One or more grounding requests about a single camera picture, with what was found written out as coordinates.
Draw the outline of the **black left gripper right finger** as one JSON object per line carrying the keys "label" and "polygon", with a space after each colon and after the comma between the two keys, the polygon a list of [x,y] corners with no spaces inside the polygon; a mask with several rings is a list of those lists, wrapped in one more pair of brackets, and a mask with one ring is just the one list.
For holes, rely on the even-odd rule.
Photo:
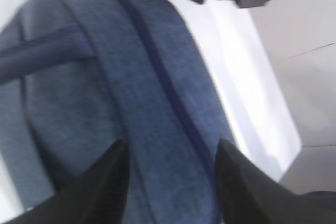
{"label": "black left gripper right finger", "polygon": [[335,223],[335,192],[294,194],[228,140],[218,144],[215,179],[224,223]]}

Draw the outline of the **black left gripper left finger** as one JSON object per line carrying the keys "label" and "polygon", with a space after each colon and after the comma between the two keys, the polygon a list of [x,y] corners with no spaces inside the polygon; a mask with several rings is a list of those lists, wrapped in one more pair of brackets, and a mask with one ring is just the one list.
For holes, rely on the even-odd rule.
{"label": "black left gripper left finger", "polygon": [[129,179],[129,146],[118,140],[57,195],[10,222],[122,223]]}

